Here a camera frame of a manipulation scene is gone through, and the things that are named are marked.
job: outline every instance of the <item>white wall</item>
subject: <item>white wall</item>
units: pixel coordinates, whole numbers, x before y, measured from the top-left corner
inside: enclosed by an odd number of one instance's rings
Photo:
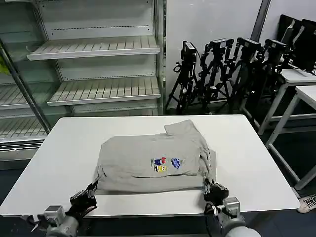
[[[316,21],[316,0],[271,0],[260,43],[264,43],[266,39],[276,39],[278,22],[282,14],[298,20],[304,18]]]
[[[166,99],[178,76],[173,67],[180,62],[182,41],[192,42],[202,54],[212,40],[249,38],[260,4],[261,0],[167,0]]]

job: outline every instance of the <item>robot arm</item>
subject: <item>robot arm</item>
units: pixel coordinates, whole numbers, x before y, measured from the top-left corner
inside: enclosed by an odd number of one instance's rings
[[[67,212],[62,206],[50,206],[43,215],[38,215],[38,222],[31,220],[33,217],[29,218],[29,223],[35,226],[33,230],[39,228],[47,232],[46,237],[76,237],[84,216],[97,208],[97,184],[98,180],[73,195],[70,198],[71,208]]]
[[[259,233],[246,226],[240,214],[240,202],[236,197],[228,197],[228,189],[218,183],[205,180],[204,214],[214,216],[223,237],[260,237]]]
[[[97,208],[95,190],[98,181],[70,198],[71,208],[65,212],[62,206],[50,206],[43,215],[38,215],[39,222],[34,229],[46,231],[46,237],[76,237],[82,219]],[[218,183],[205,180],[204,214],[214,216],[223,237],[260,237],[253,229],[246,227],[240,214],[240,202],[236,197],[228,197],[228,189]]]

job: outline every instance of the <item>refrigerator shelf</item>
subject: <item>refrigerator shelf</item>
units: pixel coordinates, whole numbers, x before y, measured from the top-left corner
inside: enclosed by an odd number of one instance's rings
[[[44,43],[27,55],[31,61],[118,55],[158,54],[154,36],[60,39]]]
[[[66,81],[48,102],[50,106],[159,99],[156,77]]]
[[[30,90],[37,103],[44,103],[51,90],[51,83],[30,84]],[[0,110],[29,108],[22,92],[17,85],[0,86]]]
[[[0,119],[0,142],[46,136],[45,130],[35,117]]]

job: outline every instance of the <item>display refrigerator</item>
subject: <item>display refrigerator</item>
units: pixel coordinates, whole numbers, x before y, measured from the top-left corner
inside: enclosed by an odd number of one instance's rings
[[[165,13],[165,0],[0,0],[0,161],[34,154],[62,117],[162,114]]]

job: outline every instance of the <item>yellow sticker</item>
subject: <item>yellow sticker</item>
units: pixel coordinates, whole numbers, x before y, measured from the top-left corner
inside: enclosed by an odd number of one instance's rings
[[[156,172],[165,172],[165,171],[167,171],[167,166],[157,165],[157,166],[155,166],[155,171]]]
[[[10,75],[9,69],[6,67],[3,58],[0,56],[0,73]]]

